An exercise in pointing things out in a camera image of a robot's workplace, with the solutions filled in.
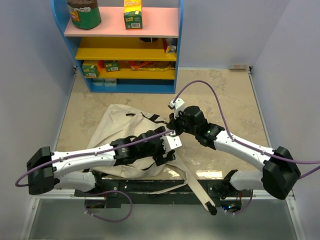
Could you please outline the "cream canvas backpack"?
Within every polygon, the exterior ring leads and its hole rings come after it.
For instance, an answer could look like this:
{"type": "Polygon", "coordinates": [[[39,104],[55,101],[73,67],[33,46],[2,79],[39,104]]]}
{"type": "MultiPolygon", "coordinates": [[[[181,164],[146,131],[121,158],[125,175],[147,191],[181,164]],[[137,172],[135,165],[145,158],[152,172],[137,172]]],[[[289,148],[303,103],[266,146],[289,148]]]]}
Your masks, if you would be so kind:
{"type": "MultiPolygon", "coordinates": [[[[104,113],[87,147],[89,149],[100,147],[117,139],[138,136],[149,130],[163,127],[164,125],[165,121],[160,116],[128,105],[111,104],[104,113]]],[[[170,166],[184,179],[183,184],[191,188],[192,192],[207,211],[209,207],[214,207],[214,201],[190,172],[180,156],[177,153],[175,153],[174,156],[175,160],[161,166],[156,166],[152,157],[145,157],[129,165],[100,166],[94,167],[93,170],[113,177],[141,179],[155,177],[159,175],[165,167],[170,166]]]]}

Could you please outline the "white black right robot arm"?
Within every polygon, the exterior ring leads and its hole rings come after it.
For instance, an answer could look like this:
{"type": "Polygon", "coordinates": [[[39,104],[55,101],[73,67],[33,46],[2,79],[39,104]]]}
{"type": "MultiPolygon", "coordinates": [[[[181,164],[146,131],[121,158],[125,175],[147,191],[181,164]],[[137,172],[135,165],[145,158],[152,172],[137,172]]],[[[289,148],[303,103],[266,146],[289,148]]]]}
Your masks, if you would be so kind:
{"type": "Polygon", "coordinates": [[[263,147],[229,134],[226,128],[208,122],[198,106],[170,103],[168,107],[173,112],[167,127],[177,135],[190,134],[200,145],[233,155],[256,168],[256,171],[231,170],[220,184],[223,195],[233,197],[243,190],[265,190],[284,200],[301,177],[286,148],[263,147]]]}

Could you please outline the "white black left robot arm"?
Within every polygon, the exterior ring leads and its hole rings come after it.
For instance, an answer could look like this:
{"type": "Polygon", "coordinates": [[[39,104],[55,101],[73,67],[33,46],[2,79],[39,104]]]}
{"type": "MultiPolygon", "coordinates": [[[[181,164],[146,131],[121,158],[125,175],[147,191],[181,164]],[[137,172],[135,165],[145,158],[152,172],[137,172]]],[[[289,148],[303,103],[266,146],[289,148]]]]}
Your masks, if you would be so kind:
{"type": "Polygon", "coordinates": [[[128,166],[151,157],[157,166],[175,159],[175,149],[182,146],[178,136],[163,126],[139,136],[118,138],[110,143],[78,151],[52,152],[39,148],[26,163],[28,193],[41,195],[55,188],[74,189],[99,196],[104,184],[85,169],[128,166]]]}

